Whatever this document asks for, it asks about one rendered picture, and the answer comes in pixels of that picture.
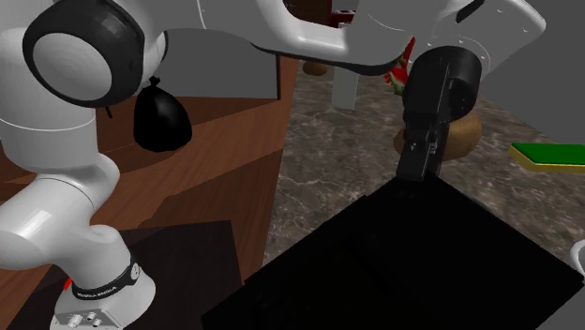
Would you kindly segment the large brown potato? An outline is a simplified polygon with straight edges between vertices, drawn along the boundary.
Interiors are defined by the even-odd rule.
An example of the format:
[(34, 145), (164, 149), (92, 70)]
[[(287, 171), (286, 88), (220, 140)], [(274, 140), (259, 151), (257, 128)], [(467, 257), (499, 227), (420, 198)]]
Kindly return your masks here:
[(481, 134), (481, 119), (475, 111), (452, 122), (442, 160), (449, 161), (466, 157), (479, 143)]

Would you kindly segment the grey upright block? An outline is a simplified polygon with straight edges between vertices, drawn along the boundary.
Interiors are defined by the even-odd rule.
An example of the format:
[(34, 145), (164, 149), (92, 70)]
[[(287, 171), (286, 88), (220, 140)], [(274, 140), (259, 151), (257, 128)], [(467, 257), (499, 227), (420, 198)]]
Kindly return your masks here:
[(353, 110), (359, 75), (348, 69), (336, 67), (334, 70), (332, 105), (346, 110)]

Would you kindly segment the small brown potato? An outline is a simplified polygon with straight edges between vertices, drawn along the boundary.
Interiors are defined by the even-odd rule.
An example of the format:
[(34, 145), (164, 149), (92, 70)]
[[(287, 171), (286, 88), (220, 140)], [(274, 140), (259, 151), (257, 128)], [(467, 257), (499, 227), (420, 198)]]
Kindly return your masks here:
[(328, 72), (328, 66), (323, 63), (306, 61), (302, 66), (303, 72), (310, 76), (320, 77)]

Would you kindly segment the dark red cabinet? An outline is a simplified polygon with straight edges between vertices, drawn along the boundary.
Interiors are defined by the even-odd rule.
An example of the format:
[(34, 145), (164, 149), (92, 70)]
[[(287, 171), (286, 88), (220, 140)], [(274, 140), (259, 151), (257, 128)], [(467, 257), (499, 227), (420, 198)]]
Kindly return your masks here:
[(283, 0), (291, 14), (302, 21), (339, 28), (351, 23), (354, 8), (333, 9), (333, 0)]

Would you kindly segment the white cup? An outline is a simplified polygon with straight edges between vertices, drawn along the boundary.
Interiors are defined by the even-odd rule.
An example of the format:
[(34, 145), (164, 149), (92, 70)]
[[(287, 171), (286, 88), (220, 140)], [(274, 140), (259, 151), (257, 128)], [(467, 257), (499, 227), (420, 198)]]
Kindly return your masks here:
[(585, 239), (570, 248), (569, 259), (573, 268), (585, 277)]

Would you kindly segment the black tied rubbish bag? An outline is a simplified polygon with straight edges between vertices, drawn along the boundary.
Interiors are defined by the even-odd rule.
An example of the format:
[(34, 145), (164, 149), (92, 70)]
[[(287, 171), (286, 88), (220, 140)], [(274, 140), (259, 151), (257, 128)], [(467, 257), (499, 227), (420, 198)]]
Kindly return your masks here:
[(192, 125), (184, 106), (161, 89), (160, 78), (152, 76), (136, 98), (133, 138), (141, 148), (161, 153), (175, 151), (192, 138)]

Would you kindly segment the dark robot stand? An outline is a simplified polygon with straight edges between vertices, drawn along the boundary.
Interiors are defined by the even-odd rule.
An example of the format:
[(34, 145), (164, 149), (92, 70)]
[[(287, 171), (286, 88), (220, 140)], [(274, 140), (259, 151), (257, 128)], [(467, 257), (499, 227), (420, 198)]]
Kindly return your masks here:
[(201, 316), (241, 287), (228, 220), (121, 235), (157, 289), (149, 309), (125, 330), (204, 330)]

